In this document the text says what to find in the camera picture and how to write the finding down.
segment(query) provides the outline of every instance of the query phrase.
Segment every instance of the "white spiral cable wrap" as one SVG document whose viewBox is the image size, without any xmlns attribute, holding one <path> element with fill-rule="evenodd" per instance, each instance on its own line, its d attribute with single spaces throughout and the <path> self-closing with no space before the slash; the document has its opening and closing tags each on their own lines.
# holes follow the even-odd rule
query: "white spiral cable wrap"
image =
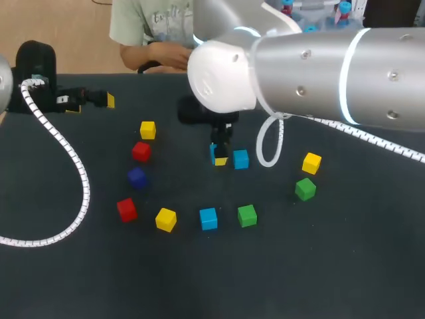
<svg viewBox="0 0 425 319">
<path fill-rule="evenodd" d="M 274 113 L 269 109 L 268 107 L 264 108 L 267 113 L 270 114 L 270 117 L 263 123 L 262 127 L 260 128 L 260 131 L 257 135 L 257 142 L 256 142 L 256 153 L 258 161 L 261 165 L 264 167 L 272 167 L 274 166 L 280 157 L 280 153 L 282 150 L 282 145 L 284 143 L 284 120 L 287 118 L 290 118 L 291 114 L 286 113 Z M 337 121 L 331 121 L 331 120 L 322 120 L 320 118 L 311 118 L 311 117 L 304 117 L 300 116 L 302 118 L 307 118 L 309 120 L 313 120 L 315 122 L 322 123 L 326 126 L 329 126 L 331 128 L 335 128 L 339 131 L 342 131 L 346 134 L 352 135 L 356 138 L 359 138 L 363 141 L 366 141 L 368 143 L 371 143 L 373 145 L 376 145 L 380 148 L 384 148 L 388 151 L 403 155 L 407 158 L 410 158 L 415 161 L 420 161 L 421 163 L 425 163 L 425 154 L 411 150 L 410 148 L 406 148 L 404 146 L 392 143 L 390 141 L 384 140 L 382 138 L 379 138 L 375 135 L 372 135 L 370 133 L 366 133 L 365 131 L 359 130 L 357 128 L 354 128 L 350 125 L 346 125 L 344 123 L 340 123 Z M 278 136 L 278 147 L 276 148 L 276 154 L 273 157 L 271 161 L 266 161 L 263 156 L 262 146 L 263 146 L 263 140 L 264 135 L 266 134 L 268 128 L 273 124 L 274 121 L 279 120 L 279 136 Z"/>
<path fill-rule="evenodd" d="M 14 247 L 41 247 L 41 246 L 47 246 L 54 243 L 57 243 L 58 241 L 63 240 L 65 237 L 69 236 L 73 231 L 76 230 L 78 226 L 80 226 L 82 220 L 86 216 L 87 210 L 88 210 L 88 204 L 90 202 L 90 184 L 88 183 L 88 177 L 86 170 L 84 169 L 84 166 L 82 165 L 82 162 L 80 158 L 78 157 L 77 153 L 74 151 L 74 149 L 71 147 L 71 145 L 65 140 L 65 138 L 58 132 L 56 128 L 46 119 L 46 117 L 41 113 L 37 105 L 35 105 L 34 100 L 30 97 L 28 89 L 33 86 L 39 86 L 43 85 L 44 81 L 39 79 L 28 79 L 22 82 L 21 84 L 21 93 L 23 98 L 25 99 L 25 102 L 28 104 L 28 107 L 31 109 L 35 117 L 40 121 L 40 123 L 52 134 L 54 138 L 62 145 L 62 147 L 66 150 L 68 155 L 71 157 L 72 161 L 74 162 L 78 173 L 80 173 L 80 178 L 82 182 L 82 189 L 83 189 L 83 200 L 81 204 L 80 211 L 75 218 L 75 220 L 72 222 L 71 225 L 68 226 L 63 232 L 57 234 L 56 236 L 41 239 L 37 241 L 22 241 L 18 239 L 11 239 L 7 237 L 1 237 L 0 236 L 0 244 L 3 245 L 9 245 Z"/>
</svg>

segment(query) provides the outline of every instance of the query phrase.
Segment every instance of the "black cable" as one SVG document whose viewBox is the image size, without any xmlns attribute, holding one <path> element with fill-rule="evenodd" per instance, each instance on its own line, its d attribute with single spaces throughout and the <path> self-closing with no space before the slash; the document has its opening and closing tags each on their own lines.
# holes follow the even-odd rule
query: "black cable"
<svg viewBox="0 0 425 319">
<path fill-rule="evenodd" d="M 112 5 L 112 3 L 97 2 L 96 0 L 92 0 L 92 2 L 97 4 L 97 5 Z"/>
</svg>

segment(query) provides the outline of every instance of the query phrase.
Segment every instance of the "person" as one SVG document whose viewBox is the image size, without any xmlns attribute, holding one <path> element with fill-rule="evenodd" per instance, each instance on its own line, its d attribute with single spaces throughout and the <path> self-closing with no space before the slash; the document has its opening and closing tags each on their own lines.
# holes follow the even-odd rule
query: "person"
<svg viewBox="0 0 425 319">
<path fill-rule="evenodd" d="M 193 48 L 193 0 L 113 0 L 110 38 L 124 65 L 143 73 L 182 73 Z"/>
</svg>

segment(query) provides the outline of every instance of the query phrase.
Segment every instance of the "cyan cube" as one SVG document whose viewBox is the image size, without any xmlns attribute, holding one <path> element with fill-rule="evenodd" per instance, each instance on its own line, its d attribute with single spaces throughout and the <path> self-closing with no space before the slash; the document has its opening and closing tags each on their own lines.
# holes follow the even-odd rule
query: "cyan cube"
<svg viewBox="0 0 425 319">
<path fill-rule="evenodd" d="M 248 151 L 233 151 L 233 164 L 235 169 L 247 169 L 250 165 Z"/>
<path fill-rule="evenodd" d="M 214 150 L 217 148 L 216 144 L 210 144 L 210 156 L 211 156 L 211 163 L 215 165 L 215 155 Z"/>
<path fill-rule="evenodd" d="M 127 176 L 131 186 L 135 189 L 141 189 L 147 185 L 147 177 L 139 167 L 129 171 Z"/>
<path fill-rule="evenodd" d="M 217 214 L 215 208 L 201 209 L 199 215 L 201 217 L 201 227 L 203 231 L 217 228 Z"/>
</svg>

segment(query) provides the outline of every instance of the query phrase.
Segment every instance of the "green cube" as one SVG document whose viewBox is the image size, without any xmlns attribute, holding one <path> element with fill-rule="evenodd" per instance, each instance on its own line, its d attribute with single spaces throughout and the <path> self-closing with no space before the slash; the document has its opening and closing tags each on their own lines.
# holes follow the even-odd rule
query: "green cube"
<svg viewBox="0 0 425 319">
<path fill-rule="evenodd" d="M 297 183 L 295 194 L 297 194 L 302 201 L 307 201 L 316 194 L 316 185 L 308 178 L 305 178 Z"/>
<path fill-rule="evenodd" d="M 257 224 L 257 214 L 253 205 L 238 208 L 238 219 L 240 226 L 248 227 Z"/>
</svg>

